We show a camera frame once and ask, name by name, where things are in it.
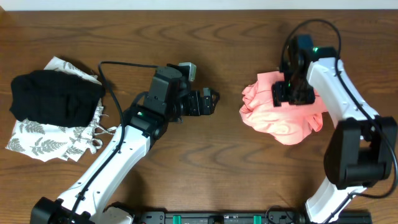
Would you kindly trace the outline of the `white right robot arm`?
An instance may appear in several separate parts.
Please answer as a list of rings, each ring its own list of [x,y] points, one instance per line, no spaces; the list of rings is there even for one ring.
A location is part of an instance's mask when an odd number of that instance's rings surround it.
[[[397,123],[380,116],[355,89],[339,49],[316,47],[310,35],[287,38],[279,70],[284,78],[272,85],[274,106],[309,106],[319,96],[335,126],[323,159],[326,177],[296,222],[340,223],[352,199],[397,173]]]

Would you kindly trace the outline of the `pink cloth garment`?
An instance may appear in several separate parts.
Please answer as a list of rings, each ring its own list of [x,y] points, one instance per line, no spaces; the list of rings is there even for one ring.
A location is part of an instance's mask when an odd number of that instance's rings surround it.
[[[243,94],[243,105],[239,114],[243,123],[254,130],[270,134],[284,145],[302,142],[313,131],[323,127],[322,114],[328,110],[319,96],[309,105],[282,103],[275,107],[271,87],[284,80],[280,72],[257,74],[257,82],[247,86]]]

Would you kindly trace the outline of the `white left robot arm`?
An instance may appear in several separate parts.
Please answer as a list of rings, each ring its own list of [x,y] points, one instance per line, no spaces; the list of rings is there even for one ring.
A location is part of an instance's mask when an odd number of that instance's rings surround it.
[[[41,198],[31,223],[133,223],[134,215],[108,205],[122,180],[182,116],[211,115],[220,94],[192,90],[196,66],[190,63],[157,67],[149,91],[121,111],[121,124],[89,169],[58,199]]]

